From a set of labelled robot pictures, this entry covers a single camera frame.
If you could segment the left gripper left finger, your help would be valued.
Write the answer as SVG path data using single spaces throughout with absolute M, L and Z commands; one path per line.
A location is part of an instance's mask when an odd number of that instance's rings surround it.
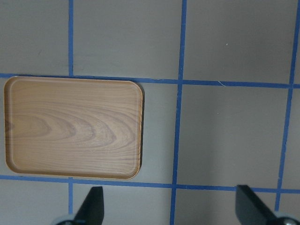
M 73 225 L 101 225 L 104 220 L 102 187 L 92 187 L 72 220 Z

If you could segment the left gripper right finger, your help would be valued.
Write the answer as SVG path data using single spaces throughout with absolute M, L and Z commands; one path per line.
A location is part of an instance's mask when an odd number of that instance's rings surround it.
M 265 205 L 248 185 L 237 185 L 235 213 L 241 225 L 281 225 L 282 220 Z

